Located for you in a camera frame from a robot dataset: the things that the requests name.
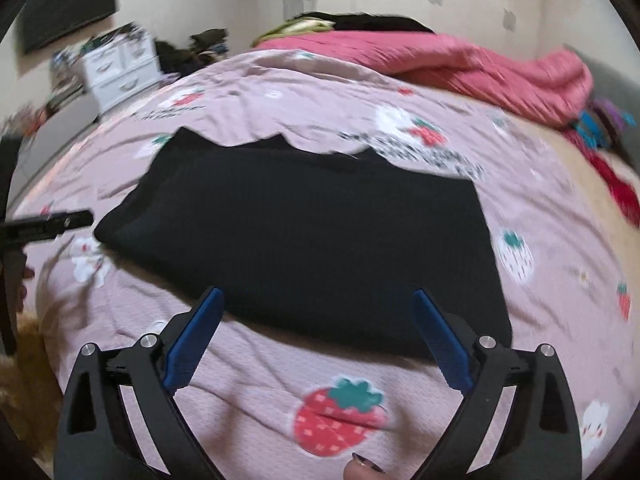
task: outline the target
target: brown furry object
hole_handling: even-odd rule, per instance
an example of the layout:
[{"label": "brown furry object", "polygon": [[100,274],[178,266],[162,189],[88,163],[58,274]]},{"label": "brown furry object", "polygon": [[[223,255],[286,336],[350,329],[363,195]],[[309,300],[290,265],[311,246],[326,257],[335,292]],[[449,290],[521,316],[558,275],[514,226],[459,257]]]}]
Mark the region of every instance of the brown furry object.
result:
[{"label": "brown furry object", "polygon": [[17,345],[16,356],[0,356],[0,409],[34,460],[53,478],[62,392],[31,313],[18,314]]}]

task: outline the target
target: painted fingernail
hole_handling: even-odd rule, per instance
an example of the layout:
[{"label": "painted fingernail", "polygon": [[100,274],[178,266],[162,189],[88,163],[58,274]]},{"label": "painted fingernail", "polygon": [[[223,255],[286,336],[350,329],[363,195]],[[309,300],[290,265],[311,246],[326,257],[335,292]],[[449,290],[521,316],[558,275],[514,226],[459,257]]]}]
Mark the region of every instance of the painted fingernail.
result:
[{"label": "painted fingernail", "polygon": [[378,473],[386,474],[384,469],[382,469],[379,465],[374,464],[368,458],[364,458],[363,456],[360,456],[357,453],[353,453],[353,459],[356,462],[358,462],[361,466],[368,467],[369,469],[373,469],[373,471],[376,471]]}]

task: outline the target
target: television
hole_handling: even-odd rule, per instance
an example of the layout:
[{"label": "television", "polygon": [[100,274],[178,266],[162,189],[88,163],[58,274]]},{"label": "television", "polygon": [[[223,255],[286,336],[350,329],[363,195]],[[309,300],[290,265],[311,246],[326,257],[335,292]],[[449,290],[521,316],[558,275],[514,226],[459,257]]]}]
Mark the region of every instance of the television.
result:
[{"label": "television", "polygon": [[18,16],[25,54],[116,12],[116,0],[27,0]]}]

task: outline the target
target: black tool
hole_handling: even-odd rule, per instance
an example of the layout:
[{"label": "black tool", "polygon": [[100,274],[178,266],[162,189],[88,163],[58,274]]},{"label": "black tool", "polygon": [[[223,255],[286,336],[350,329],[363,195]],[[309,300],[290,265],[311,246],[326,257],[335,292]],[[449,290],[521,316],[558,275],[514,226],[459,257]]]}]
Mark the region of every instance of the black tool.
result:
[{"label": "black tool", "polygon": [[[553,347],[543,344],[525,352],[478,337],[461,318],[441,313],[422,290],[414,295],[414,307],[447,383],[465,397],[413,479],[580,480],[578,421]],[[190,382],[223,311],[222,292],[211,288],[159,335],[143,335],[124,349],[82,347],[58,428],[56,480],[224,480],[173,400],[175,391]],[[133,386],[170,476],[144,462],[122,385]],[[498,449],[490,464],[468,473],[505,386],[518,388]]]},{"label": "black tool", "polygon": [[53,240],[66,231],[89,227],[89,210],[63,211],[5,221],[8,192],[18,161],[21,137],[0,139],[0,354],[13,355],[16,346],[16,306],[24,271],[22,248],[32,242]]}]

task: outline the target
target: pink comforter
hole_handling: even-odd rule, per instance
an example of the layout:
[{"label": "pink comforter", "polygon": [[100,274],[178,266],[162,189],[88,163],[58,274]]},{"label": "pink comforter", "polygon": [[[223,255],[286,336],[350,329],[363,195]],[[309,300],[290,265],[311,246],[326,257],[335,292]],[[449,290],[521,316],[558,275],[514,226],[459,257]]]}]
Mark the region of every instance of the pink comforter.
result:
[{"label": "pink comforter", "polygon": [[578,117],[593,87],[589,69],[568,50],[517,62],[445,34],[324,32],[269,40],[258,47],[269,49],[300,49],[350,61],[474,97],[554,128]]}]

